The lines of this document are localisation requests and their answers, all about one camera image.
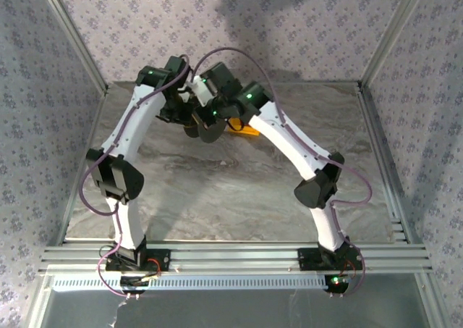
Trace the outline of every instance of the wall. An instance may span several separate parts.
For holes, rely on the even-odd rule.
[[[420,0],[372,95],[451,319],[463,327],[463,0]]]
[[[99,92],[45,0],[0,0],[0,327],[27,315]]]
[[[107,80],[217,46],[249,51],[274,80],[359,80],[399,1],[64,0]],[[222,59],[256,77],[245,58]]]

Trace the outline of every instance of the black plastic bracket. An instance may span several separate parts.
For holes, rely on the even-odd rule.
[[[362,272],[363,266],[358,251],[348,243],[343,243],[340,248],[332,252],[321,245],[318,248],[300,248],[297,250],[297,258],[301,272],[336,271],[340,274],[345,270],[352,270],[352,265],[357,273]],[[346,277],[339,275],[326,275],[325,282],[328,286],[326,292],[344,293],[349,287],[344,282]]]
[[[119,248],[119,250],[111,254],[106,262],[107,272],[157,272],[158,266],[156,262],[150,261],[155,259],[161,272],[169,270],[171,261],[171,251],[169,249],[147,248],[146,238],[135,250],[127,250]]]
[[[329,159],[340,164],[344,163],[344,157],[336,152]],[[334,164],[325,165],[322,170],[315,172],[314,178],[303,180],[295,189],[294,195],[300,203],[311,209],[326,207],[326,201],[338,190],[338,182],[341,169]]]
[[[85,156],[89,167],[103,155],[103,149],[90,148]],[[145,179],[141,172],[124,157],[107,156],[93,171],[93,182],[105,198],[114,198],[123,204],[135,199],[142,191]]]

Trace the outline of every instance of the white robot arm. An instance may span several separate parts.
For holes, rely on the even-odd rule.
[[[308,153],[289,134],[281,123],[273,96],[261,85],[252,82],[243,88],[225,65],[218,63],[201,76],[195,76],[191,82],[187,82],[186,78],[180,80],[170,89],[152,96],[140,105],[141,99],[179,74],[182,66],[179,59],[171,57],[164,69],[145,67],[140,71],[132,99],[116,129],[102,148],[90,149],[87,155],[88,163],[92,164],[112,147],[111,153],[92,172],[92,176],[112,211],[119,203],[118,215],[122,229],[120,256],[135,266],[143,262],[142,249],[146,247],[146,239],[137,210],[143,176],[130,163],[135,161],[137,150],[155,117],[181,124],[189,136],[199,137],[209,143],[220,136],[226,122],[232,117],[239,117],[244,124],[261,132],[299,171],[302,182],[295,188],[294,194],[312,212],[320,249],[334,255],[344,248],[345,238],[336,228],[329,208],[329,201],[336,192],[340,168]],[[184,88],[182,93],[178,91],[180,88]],[[127,121],[133,106],[138,109]],[[314,153],[344,163],[340,154],[330,154],[318,146],[288,116],[285,116],[285,120]],[[115,143],[114,139],[121,129],[122,135]],[[116,238],[120,236],[119,228],[116,227]]]

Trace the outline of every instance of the gray marble surface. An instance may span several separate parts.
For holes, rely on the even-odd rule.
[[[285,112],[315,142],[340,151],[346,164],[365,174],[374,195],[362,208],[340,206],[339,220],[353,240],[389,242],[391,223],[383,184],[353,91],[324,85],[277,85]],[[113,85],[94,146],[111,134],[132,93]],[[215,143],[188,138],[179,125],[155,119],[135,166],[145,175],[140,218],[149,240],[306,240],[317,231],[307,208],[294,197],[300,176],[262,135],[225,133]],[[88,200],[106,202],[89,179]],[[364,184],[344,172],[338,197],[361,200]],[[111,219],[89,212],[77,198],[67,237],[111,237]]]

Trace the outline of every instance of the aluminum frame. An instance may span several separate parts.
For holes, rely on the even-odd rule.
[[[383,131],[379,128],[378,124],[373,121],[374,104],[372,98],[365,98],[364,93],[362,93],[359,86],[355,88],[355,93],[357,95],[360,111],[362,112],[365,120],[368,136],[370,137],[370,144],[373,147],[373,153],[375,154],[381,178],[383,180],[384,195],[391,220],[396,219],[401,222],[404,239],[408,241],[412,231],[407,224],[407,219],[405,218],[402,204],[399,200],[399,182],[393,179],[391,168],[388,166],[390,156],[388,156],[387,144],[381,141],[381,138],[383,137],[381,134]]]
[[[103,285],[95,274],[98,251],[110,239],[72,239],[63,246],[48,247],[38,270],[41,283],[35,296],[26,327],[40,327],[46,313],[51,291],[100,290]],[[424,245],[410,244],[362,244],[358,245],[365,257],[369,274],[423,274],[432,271]],[[217,242],[217,241],[162,241],[148,243],[148,248],[171,249],[168,272],[161,275],[165,285],[151,290],[184,289],[186,279],[196,281],[189,289],[220,290],[279,288],[324,289],[325,274],[338,272],[301,272],[298,264],[298,248],[317,248],[316,243],[294,242]],[[104,277],[116,285],[121,273],[105,273]],[[234,279],[254,280],[246,288]],[[228,281],[217,286],[217,280]]]

